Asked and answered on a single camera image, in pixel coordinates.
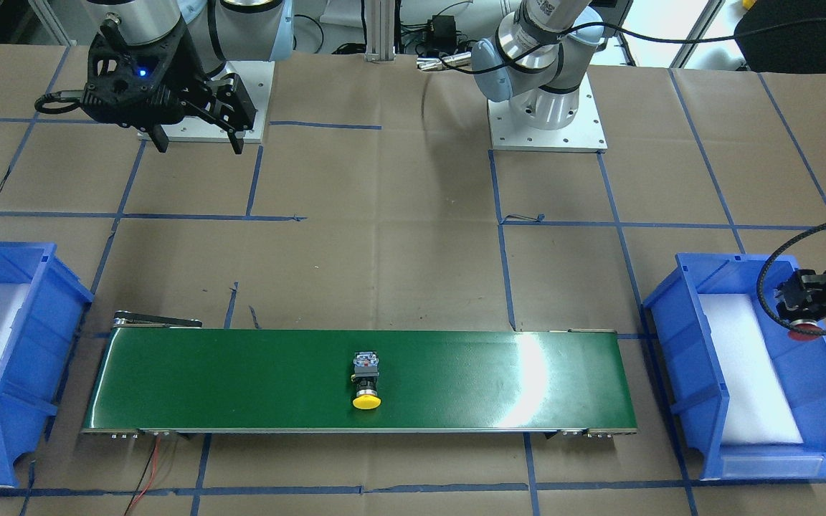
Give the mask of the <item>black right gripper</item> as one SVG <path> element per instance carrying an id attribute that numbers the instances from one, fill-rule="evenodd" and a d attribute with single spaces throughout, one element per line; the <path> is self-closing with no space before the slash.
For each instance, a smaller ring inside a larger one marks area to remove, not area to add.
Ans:
<path id="1" fill-rule="evenodd" d="M 211 80 L 183 19 L 163 38 L 140 45 L 121 35 L 120 21 L 106 16 L 88 50 L 82 111 L 101 123 L 143 130 L 159 153 L 169 147 L 163 127 L 193 115 L 220 128 L 241 156 L 257 111 L 239 75 Z"/>

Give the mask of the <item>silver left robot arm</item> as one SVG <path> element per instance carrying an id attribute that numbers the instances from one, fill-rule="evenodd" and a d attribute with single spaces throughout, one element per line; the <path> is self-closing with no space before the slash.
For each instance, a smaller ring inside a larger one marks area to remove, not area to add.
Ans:
<path id="1" fill-rule="evenodd" d="M 466 75 L 488 99 L 495 149 L 605 151 L 607 141 L 587 70 L 608 29 L 587 1 L 523 1 L 491 38 L 472 46 Z M 826 319 L 826 270 L 797 269 L 770 283 L 770 269 L 790 247 L 826 231 L 799 233 L 766 260 L 755 281 L 764 313 L 797 337 L 816 338 Z"/>

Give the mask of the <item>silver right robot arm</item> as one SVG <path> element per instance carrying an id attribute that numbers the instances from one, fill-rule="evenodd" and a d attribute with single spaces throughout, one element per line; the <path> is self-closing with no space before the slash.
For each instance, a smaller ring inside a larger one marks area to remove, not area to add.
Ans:
<path id="1" fill-rule="evenodd" d="M 257 103 L 235 62 L 275 62 L 294 49 L 289 1 L 88 1 L 89 46 L 80 107 L 134 128 L 166 151 L 165 128 L 198 118 L 234 153 L 255 128 Z"/>

